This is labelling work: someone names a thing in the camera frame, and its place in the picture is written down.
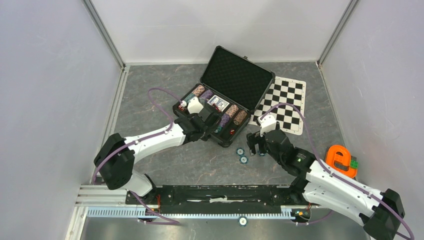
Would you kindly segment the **teal poker chip stack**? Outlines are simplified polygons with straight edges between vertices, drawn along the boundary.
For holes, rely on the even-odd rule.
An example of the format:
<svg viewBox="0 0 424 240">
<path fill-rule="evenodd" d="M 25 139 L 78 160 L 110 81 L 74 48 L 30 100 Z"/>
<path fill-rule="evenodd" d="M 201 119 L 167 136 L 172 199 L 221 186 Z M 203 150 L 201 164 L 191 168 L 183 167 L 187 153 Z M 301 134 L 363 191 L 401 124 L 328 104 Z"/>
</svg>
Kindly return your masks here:
<svg viewBox="0 0 424 240">
<path fill-rule="evenodd" d="M 194 93 L 189 93 L 183 100 L 188 103 L 192 98 L 196 97 Z"/>
</svg>

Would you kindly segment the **purple poker chip stack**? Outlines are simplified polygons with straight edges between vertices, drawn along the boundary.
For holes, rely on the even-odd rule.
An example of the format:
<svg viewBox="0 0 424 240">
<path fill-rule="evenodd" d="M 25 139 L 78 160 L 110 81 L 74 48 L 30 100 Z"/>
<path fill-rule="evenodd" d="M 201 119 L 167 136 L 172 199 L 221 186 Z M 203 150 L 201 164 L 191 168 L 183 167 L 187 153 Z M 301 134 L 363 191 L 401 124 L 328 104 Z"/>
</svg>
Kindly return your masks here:
<svg viewBox="0 0 424 240">
<path fill-rule="evenodd" d="M 199 100 L 208 101 L 212 95 L 213 95 L 213 92 L 210 89 L 208 89 L 199 97 Z"/>
</svg>

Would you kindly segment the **orange blue poker chip stack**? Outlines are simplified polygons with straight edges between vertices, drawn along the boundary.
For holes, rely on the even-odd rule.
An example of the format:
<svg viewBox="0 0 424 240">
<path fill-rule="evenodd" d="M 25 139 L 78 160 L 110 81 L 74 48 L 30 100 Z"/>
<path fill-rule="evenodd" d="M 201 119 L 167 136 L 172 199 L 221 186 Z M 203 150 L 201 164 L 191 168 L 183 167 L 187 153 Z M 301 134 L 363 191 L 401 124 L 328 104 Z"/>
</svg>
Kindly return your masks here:
<svg viewBox="0 0 424 240">
<path fill-rule="evenodd" d="M 239 110 L 238 106 L 235 104 L 232 104 L 225 112 L 226 115 L 231 119 Z"/>
</svg>

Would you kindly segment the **pink poker chip stack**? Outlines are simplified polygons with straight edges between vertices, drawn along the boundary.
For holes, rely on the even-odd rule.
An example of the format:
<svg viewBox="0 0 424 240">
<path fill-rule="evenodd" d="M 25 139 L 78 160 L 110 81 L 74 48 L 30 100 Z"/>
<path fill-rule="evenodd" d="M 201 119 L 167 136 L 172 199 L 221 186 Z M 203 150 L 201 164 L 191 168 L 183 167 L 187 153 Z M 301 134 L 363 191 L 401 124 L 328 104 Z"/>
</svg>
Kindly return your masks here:
<svg viewBox="0 0 424 240">
<path fill-rule="evenodd" d="M 198 85 L 192 93 L 195 97 L 199 97 L 205 91 L 205 87 L 203 85 Z"/>
</svg>

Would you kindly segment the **brown poker chip stack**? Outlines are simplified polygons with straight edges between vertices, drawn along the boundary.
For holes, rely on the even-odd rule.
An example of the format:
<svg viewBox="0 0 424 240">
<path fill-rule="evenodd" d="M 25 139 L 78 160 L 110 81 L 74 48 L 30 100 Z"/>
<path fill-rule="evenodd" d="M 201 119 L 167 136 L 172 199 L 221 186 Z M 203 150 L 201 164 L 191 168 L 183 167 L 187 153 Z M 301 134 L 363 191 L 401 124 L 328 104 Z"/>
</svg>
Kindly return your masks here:
<svg viewBox="0 0 424 240">
<path fill-rule="evenodd" d="M 244 111 L 244 110 L 241 110 L 236 116 L 235 116 L 235 118 L 233 119 L 233 123 L 236 125 L 236 126 L 239 126 L 243 121 L 244 121 L 244 119 L 247 117 L 247 112 L 246 111 Z"/>
</svg>

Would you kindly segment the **black poker case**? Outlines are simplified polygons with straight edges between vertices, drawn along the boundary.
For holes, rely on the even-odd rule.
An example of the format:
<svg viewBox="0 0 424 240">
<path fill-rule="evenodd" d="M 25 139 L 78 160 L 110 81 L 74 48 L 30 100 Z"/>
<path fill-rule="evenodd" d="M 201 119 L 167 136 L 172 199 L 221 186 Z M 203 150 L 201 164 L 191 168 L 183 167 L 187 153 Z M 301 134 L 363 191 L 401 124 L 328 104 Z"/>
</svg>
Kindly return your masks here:
<svg viewBox="0 0 424 240">
<path fill-rule="evenodd" d="M 186 93 L 183 99 L 192 93 L 198 85 L 203 85 L 205 91 L 211 90 L 213 92 L 212 96 L 218 95 L 229 102 L 228 107 L 222 111 L 223 114 L 231 105 L 238 106 L 237 113 L 221 131 L 217 133 L 217 130 L 215 130 L 210 137 L 221 147 L 227 148 L 247 125 L 248 120 L 257 110 L 275 78 L 274 72 L 222 46 L 217 46 L 200 77 L 199 83 Z M 235 125 L 233 120 L 241 110 L 247 112 L 247 116 L 240 125 Z M 235 130 L 234 134 L 230 134 L 232 129 Z"/>
</svg>

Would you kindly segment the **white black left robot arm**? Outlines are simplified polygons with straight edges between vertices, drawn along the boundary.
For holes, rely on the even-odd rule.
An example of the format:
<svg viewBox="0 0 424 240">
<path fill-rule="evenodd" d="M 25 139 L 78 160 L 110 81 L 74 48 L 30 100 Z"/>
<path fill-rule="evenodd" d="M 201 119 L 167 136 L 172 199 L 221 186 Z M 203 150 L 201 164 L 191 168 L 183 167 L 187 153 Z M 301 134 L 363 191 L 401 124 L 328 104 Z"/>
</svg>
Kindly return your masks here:
<svg viewBox="0 0 424 240">
<path fill-rule="evenodd" d="M 136 136 L 110 135 L 93 160 L 94 175 L 100 175 L 109 190 L 126 189 L 135 193 L 145 204 L 153 203 L 157 190 L 147 174 L 134 170 L 134 165 L 162 150 L 196 142 L 211 135 L 222 119 L 214 107 L 198 113 L 182 115 L 169 125 Z"/>
</svg>

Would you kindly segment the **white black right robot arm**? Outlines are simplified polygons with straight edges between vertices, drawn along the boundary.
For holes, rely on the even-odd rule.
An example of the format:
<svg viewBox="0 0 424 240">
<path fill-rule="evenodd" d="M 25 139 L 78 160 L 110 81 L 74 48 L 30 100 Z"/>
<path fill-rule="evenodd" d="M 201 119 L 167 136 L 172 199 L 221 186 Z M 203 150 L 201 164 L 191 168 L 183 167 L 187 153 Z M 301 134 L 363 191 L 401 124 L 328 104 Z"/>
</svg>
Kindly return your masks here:
<svg viewBox="0 0 424 240">
<path fill-rule="evenodd" d="M 381 191 L 333 170 L 311 152 L 295 147 L 280 129 L 249 133 L 246 140 L 251 154 L 271 156 L 295 177 L 288 191 L 293 203 L 307 201 L 331 209 L 358 223 L 375 240 L 400 235 L 405 210 L 396 191 Z"/>
</svg>

